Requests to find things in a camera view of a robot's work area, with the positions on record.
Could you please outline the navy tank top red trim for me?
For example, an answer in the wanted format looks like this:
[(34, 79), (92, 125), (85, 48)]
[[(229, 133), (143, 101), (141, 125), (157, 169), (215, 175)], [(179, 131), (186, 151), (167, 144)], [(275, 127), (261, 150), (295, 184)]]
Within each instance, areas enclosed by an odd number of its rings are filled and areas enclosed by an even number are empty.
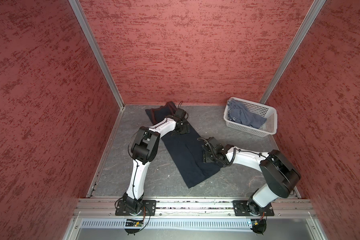
[[(176, 107), (173, 102), (167, 102), (159, 108), (145, 110), (153, 125), (162, 122), (165, 117), (177, 114), (178, 111), (185, 115), (185, 118), (188, 117), (188, 113)], [(204, 162), (203, 143), (198, 140), (199, 137), (200, 135), (192, 126), (189, 126), (189, 132), (186, 134), (180, 135), (172, 131), (161, 137), (188, 188), (200, 184), (221, 169), (218, 164)]]

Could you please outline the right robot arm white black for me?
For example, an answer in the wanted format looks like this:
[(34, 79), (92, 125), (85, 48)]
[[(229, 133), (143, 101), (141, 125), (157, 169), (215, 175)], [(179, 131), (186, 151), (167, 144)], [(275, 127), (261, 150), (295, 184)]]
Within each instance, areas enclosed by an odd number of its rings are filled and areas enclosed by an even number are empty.
[(278, 198), (288, 198), (301, 174), (293, 164), (278, 150), (269, 153), (243, 150), (233, 145), (213, 146), (203, 144), (203, 161), (216, 163), (221, 167), (242, 165), (263, 174), (266, 183), (257, 189), (243, 207), (237, 210), (248, 216), (262, 216), (271, 207), (271, 202)]

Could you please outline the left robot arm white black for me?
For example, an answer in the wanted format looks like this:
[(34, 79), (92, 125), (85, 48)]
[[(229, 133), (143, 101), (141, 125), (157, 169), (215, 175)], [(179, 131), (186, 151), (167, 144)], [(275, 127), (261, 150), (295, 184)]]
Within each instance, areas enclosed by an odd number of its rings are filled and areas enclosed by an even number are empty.
[(144, 184), (148, 168), (157, 155), (160, 139), (170, 132), (176, 135), (190, 133), (187, 113), (183, 116), (165, 117), (151, 127), (140, 127), (131, 142), (129, 154), (133, 160), (133, 172), (129, 187), (122, 196), (122, 203), (132, 215), (139, 215), (143, 210)]

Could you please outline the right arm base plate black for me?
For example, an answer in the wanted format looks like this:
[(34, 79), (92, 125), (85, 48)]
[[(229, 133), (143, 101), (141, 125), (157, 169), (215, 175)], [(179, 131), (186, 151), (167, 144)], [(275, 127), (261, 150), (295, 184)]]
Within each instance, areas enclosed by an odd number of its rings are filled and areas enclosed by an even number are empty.
[(232, 201), (233, 210), (237, 217), (273, 217), (275, 215), (273, 207), (268, 203), (265, 207), (260, 207), (253, 200)]

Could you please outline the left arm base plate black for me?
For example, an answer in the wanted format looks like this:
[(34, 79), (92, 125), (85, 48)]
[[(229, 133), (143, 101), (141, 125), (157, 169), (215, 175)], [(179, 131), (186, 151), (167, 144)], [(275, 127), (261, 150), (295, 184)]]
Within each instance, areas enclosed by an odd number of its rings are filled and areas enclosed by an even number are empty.
[(142, 200), (134, 201), (132, 203), (126, 203), (125, 201), (119, 201), (116, 204), (115, 215), (116, 216), (138, 216), (149, 217), (154, 216), (156, 212), (157, 201), (155, 200)]

